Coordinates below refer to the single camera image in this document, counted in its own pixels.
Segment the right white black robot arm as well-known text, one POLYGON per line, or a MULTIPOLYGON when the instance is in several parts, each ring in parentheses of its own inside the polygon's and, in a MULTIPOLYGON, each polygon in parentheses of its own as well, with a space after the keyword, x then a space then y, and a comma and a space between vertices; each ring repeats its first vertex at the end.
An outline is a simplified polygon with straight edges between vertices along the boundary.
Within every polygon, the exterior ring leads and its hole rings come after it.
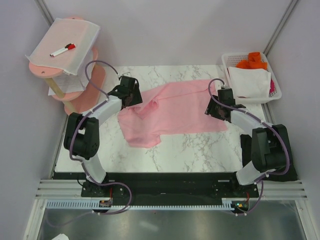
POLYGON ((247 185, 256 184, 269 175, 285 175, 290 169, 290 144, 284 125, 265 122, 242 104, 236 104, 231 88, 222 88, 211 95, 205 111, 218 120, 241 128, 251 139, 250 160, 235 173, 229 191, 235 197, 247 191, 247 185))

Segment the pink t shirt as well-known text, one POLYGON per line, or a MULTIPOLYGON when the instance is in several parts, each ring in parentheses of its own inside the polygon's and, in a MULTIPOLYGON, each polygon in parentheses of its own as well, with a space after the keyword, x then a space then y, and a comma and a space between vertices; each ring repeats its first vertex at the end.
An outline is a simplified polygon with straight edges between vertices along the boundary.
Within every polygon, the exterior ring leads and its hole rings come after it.
POLYGON ((142 92, 143 102, 117 116, 127 143, 152 148, 162 135, 223 132, 224 121, 205 114, 215 86, 205 80, 170 82, 142 92))

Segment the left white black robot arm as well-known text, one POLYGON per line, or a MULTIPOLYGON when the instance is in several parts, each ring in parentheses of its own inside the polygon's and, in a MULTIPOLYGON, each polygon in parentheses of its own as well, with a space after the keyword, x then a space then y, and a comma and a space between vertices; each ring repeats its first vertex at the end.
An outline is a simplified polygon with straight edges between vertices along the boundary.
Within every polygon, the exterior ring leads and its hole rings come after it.
POLYGON ((100 126, 122 109, 143 102, 140 85, 136 78, 121 76, 120 83, 110 91, 106 99, 83 112, 68 116, 63 146, 72 161, 79 162, 92 191, 99 197, 106 196, 110 185, 104 181, 106 171, 98 157, 100 147, 100 126))

